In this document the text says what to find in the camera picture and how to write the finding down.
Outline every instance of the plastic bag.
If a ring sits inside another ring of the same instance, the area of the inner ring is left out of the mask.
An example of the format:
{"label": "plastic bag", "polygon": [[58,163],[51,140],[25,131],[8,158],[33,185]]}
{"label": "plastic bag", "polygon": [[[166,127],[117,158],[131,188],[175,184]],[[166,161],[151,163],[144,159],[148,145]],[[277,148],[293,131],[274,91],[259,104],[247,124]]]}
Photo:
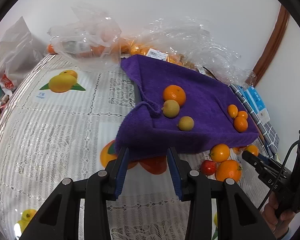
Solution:
{"label": "plastic bag", "polygon": [[38,64],[42,55],[33,47],[33,39],[21,17],[0,37],[0,86],[9,96],[26,75]]}
{"label": "plastic bag", "polygon": [[159,19],[140,35],[125,38],[121,42],[121,49],[131,55],[144,56],[151,56],[150,49],[156,50],[165,53],[165,60],[176,65],[193,70],[205,66],[227,85],[233,83],[245,88],[252,85],[254,73],[233,65],[239,58],[238,54],[215,43],[207,25],[207,21],[189,17],[178,20]]}
{"label": "plastic bag", "polygon": [[105,71],[119,66],[121,29],[116,21],[87,3],[78,3],[72,10],[79,21],[51,27],[48,51],[63,55],[79,67],[93,70]]}

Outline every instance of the human hand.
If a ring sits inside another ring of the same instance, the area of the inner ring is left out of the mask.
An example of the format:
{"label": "human hand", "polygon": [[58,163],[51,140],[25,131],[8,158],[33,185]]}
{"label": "human hand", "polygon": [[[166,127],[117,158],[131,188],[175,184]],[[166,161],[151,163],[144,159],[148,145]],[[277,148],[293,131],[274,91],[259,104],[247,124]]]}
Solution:
{"label": "human hand", "polygon": [[280,215],[280,220],[283,221],[281,225],[276,228],[278,219],[275,216],[274,212],[278,208],[279,204],[277,198],[275,197],[274,192],[269,196],[269,202],[265,205],[265,208],[262,212],[262,217],[267,222],[269,228],[274,232],[274,236],[279,238],[283,236],[289,229],[289,224],[291,220],[296,215],[292,210],[286,210]]}

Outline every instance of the purple towel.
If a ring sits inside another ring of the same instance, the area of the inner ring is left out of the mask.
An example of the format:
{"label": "purple towel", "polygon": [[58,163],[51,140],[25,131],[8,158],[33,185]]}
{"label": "purple towel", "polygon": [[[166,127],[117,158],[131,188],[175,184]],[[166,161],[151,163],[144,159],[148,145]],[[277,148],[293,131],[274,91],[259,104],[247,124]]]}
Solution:
{"label": "purple towel", "polygon": [[[121,66],[139,87],[140,102],[123,120],[115,149],[130,150],[130,158],[138,160],[165,155],[174,146],[178,153],[199,153],[219,143],[229,147],[246,146],[259,135],[249,116],[248,129],[237,132],[227,107],[234,104],[245,110],[231,89],[196,71],[162,60],[134,55],[122,61]],[[162,93],[169,85],[177,85],[186,92],[186,102],[179,115],[167,118],[162,114]],[[180,131],[178,121],[183,116],[194,119],[191,131]]]}

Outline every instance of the white lace tablecloth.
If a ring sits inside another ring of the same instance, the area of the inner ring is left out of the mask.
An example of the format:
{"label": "white lace tablecloth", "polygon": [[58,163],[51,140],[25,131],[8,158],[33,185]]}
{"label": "white lace tablecloth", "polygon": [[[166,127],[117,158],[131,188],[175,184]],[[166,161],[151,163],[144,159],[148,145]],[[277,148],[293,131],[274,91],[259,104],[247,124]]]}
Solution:
{"label": "white lace tablecloth", "polygon": [[[67,69],[78,73],[78,83],[86,91],[39,90],[51,77]],[[30,208],[38,210],[63,178],[86,179],[103,169],[100,152],[115,139],[122,120],[133,107],[133,85],[119,67],[105,73],[89,72],[52,55],[34,68],[0,118],[0,230],[8,239],[15,238],[13,227],[20,213]],[[261,150],[258,140],[255,143]],[[180,157],[198,170],[209,155],[203,152]],[[267,187],[241,156],[231,152],[231,157],[243,167],[240,186],[258,205]],[[212,202],[214,214],[215,200]],[[119,199],[107,202],[107,206],[112,239],[185,237],[190,205],[175,195],[169,169],[153,175],[137,164],[127,171]]]}

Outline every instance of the white wall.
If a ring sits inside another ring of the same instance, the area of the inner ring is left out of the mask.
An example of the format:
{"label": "white wall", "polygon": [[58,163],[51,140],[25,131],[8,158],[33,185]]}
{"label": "white wall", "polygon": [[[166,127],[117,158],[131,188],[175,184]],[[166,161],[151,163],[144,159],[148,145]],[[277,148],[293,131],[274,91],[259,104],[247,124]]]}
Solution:
{"label": "white wall", "polygon": [[[30,31],[48,44],[52,25],[76,21],[70,6],[79,0],[19,0],[0,23],[0,35],[20,16]],[[124,33],[140,32],[141,27],[160,17],[201,17],[211,22],[216,41],[236,51],[237,65],[252,69],[273,30],[277,0],[83,0],[114,15]]]}
{"label": "white wall", "polygon": [[[287,31],[271,65],[257,85],[277,131],[279,156],[283,161],[290,145],[298,140],[300,130],[300,28],[290,17]],[[287,162],[293,168],[296,148]]]}

